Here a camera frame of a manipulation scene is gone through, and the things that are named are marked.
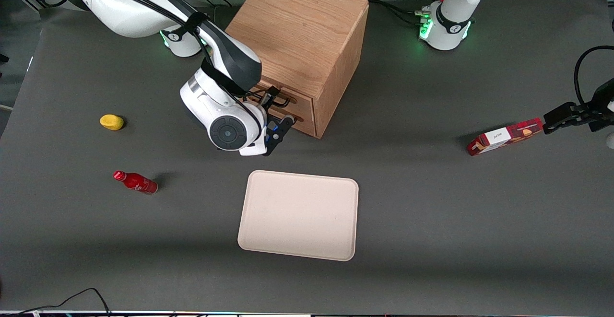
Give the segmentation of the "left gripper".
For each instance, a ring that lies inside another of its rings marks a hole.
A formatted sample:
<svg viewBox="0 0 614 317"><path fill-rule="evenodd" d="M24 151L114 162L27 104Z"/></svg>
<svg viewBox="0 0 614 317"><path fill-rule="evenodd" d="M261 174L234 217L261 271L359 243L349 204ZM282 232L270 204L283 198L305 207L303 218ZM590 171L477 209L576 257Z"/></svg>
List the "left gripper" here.
<svg viewBox="0 0 614 317"><path fill-rule="evenodd" d="M558 129L589 123L591 132L613 125L614 79L597 87L590 100L591 117L585 108L566 102L543 116L543 132L550 135Z"/></svg>

